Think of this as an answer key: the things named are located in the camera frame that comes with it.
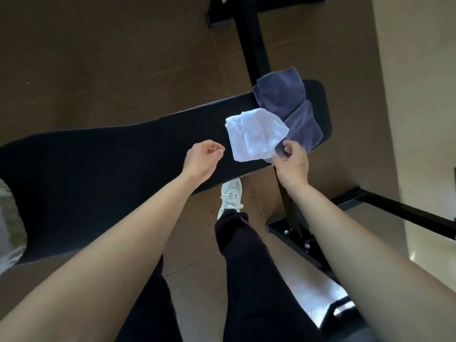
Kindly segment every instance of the forearm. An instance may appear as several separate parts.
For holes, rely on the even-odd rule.
[[[453,341],[456,294],[309,185],[290,192],[343,287],[383,341]]]
[[[0,323],[0,340],[113,341],[195,189],[179,176],[84,248]]]

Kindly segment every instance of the leg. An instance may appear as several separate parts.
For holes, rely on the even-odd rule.
[[[228,313],[224,342],[323,341],[323,336],[284,282],[269,251],[238,212],[240,194],[215,224],[220,252],[227,262]]]
[[[120,329],[116,342],[182,342],[162,270],[163,256]]]

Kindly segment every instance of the dark blue towel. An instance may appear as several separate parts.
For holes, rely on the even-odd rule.
[[[307,152],[322,140],[322,130],[313,117],[311,102],[305,99],[296,68],[266,74],[257,80],[253,92],[259,106],[277,115],[290,129],[286,140],[297,141]],[[276,150],[284,153],[282,146]]]

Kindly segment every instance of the white sneaker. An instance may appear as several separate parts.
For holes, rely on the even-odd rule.
[[[217,219],[225,212],[226,209],[233,209],[237,212],[244,207],[241,204],[242,184],[240,179],[234,179],[225,182],[222,185],[222,206],[218,211]]]

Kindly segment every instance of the brown tile floor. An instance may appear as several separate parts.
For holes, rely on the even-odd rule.
[[[210,29],[209,0],[3,0],[0,145],[63,128],[135,123],[250,89],[233,22]],[[329,197],[356,185],[398,199],[370,0],[326,0],[259,15],[273,70],[295,66],[325,84],[333,135],[310,154],[310,181]],[[242,202],[315,322],[345,293],[273,235],[283,216],[271,167],[242,178]],[[220,341],[225,264],[213,224],[220,187],[192,196],[165,251],[186,341]],[[401,220],[375,208],[350,214],[407,255]],[[0,277],[0,317],[67,257]]]

